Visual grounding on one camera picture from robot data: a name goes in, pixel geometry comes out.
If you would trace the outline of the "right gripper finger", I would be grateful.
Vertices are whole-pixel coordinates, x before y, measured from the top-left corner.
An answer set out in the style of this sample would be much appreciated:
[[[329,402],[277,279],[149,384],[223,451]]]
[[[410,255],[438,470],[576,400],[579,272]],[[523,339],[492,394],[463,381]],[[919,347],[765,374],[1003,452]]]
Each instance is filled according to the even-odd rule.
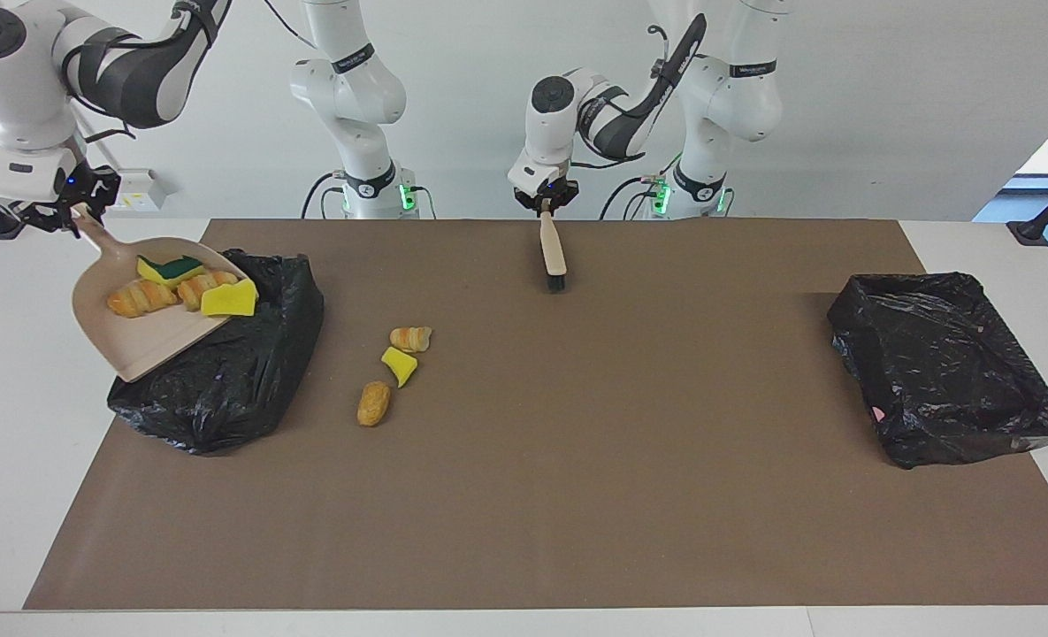
[[[10,204],[10,215],[27,226],[45,233],[78,233],[71,207],[46,204]]]
[[[91,173],[92,184],[88,186],[88,214],[101,218],[108,207],[116,203],[122,185],[118,173]]]

